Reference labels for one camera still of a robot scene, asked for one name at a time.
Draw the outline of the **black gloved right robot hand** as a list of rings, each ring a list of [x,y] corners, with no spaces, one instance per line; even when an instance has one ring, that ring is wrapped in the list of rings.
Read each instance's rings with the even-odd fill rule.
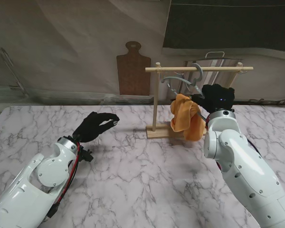
[[[224,88],[219,84],[204,85],[201,95],[192,95],[191,100],[203,107],[208,113],[219,110],[232,109],[235,99],[235,90],[232,87]]]

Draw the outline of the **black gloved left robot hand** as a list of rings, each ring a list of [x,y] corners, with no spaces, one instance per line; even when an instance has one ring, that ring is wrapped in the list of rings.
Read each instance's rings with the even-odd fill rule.
[[[88,143],[119,122],[119,117],[112,113],[90,113],[76,128],[72,137],[80,143]]]

